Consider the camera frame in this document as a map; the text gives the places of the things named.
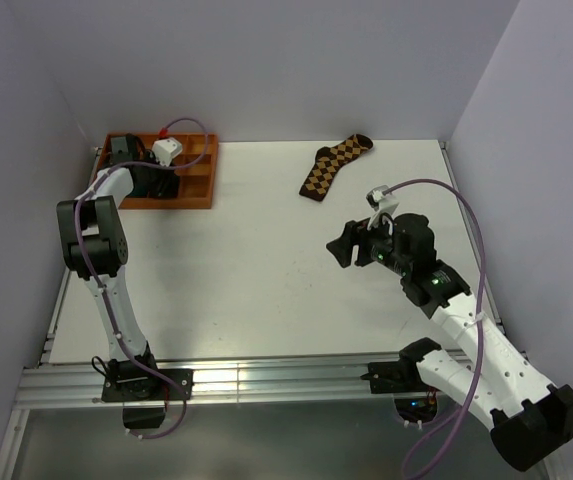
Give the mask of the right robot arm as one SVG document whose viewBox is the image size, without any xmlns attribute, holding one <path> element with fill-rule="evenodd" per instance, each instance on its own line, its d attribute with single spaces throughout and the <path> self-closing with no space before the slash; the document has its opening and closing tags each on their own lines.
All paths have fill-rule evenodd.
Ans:
<svg viewBox="0 0 573 480">
<path fill-rule="evenodd" d="M 439 343 L 421 338 L 398 360 L 369 364 L 362 377 L 374 394 L 444 393 L 488 429 L 506 463 L 525 472 L 573 438 L 573 389 L 541 374 L 476 309 L 471 288 L 438 259 L 434 242 L 425 216 L 402 214 L 382 223 L 349 221 L 326 248 L 343 268 L 377 263 L 398 274 L 410 302 L 481 370 L 467 369 Z"/>
</svg>

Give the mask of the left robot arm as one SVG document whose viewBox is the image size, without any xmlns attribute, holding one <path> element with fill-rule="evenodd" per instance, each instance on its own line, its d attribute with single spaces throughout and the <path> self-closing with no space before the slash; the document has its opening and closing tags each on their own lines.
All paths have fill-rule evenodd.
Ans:
<svg viewBox="0 0 573 480">
<path fill-rule="evenodd" d="M 167 135 L 141 154 L 138 138 L 127 134 L 112 146 L 114 164 L 98 171 L 87 190 L 56 207 L 66 266 L 82 279 L 95 299 L 108 345 L 109 360 L 98 371 L 105 385 L 133 399 L 166 393 L 173 381 L 160 373 L 149 342 L 135 318 L 126 286 L 128 245 L 118 207 L 135 186 L 150 181 L 143 170 L 170 174 L 182 152 Z"/>
</svg>

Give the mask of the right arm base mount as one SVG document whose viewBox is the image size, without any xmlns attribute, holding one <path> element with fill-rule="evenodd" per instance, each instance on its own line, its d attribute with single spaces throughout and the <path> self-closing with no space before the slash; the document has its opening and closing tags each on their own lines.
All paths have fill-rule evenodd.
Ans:
<svg viewBox="0 0 573 480">
<path fill-rule="evenodd" d="M 396 420 L 406 426 L 429 425 L 456 410 L 452 403 L 439 405 L 438 391 L 420 379 L 409 360 L 371 362 L 360 379 L 369 384 L 371 394 L 393 396 Z"/>
</svg>

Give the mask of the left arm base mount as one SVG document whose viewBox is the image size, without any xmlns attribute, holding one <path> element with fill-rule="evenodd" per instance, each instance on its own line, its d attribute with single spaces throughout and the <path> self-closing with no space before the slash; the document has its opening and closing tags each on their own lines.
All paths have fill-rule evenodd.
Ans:
<svg viewBox="0 0 573 480">
<path fill-rule="evenodd" d="M 177 422 L 183 421 L 187 401 L 192 396 L 194 371 L 186 368 L 158 369 L 153 358 L 137 359 L 172 380 L 177 387 L 141 370 L 130 361 L 110 360 L 106 363 L 94 356 L 91 358 L 91 367 L 103 377 L 101 401 L 123 404 L 122 423 L 127 432 L 143 437 L 159 435 L 172 401 L 183 403 Z"/>
</svg>

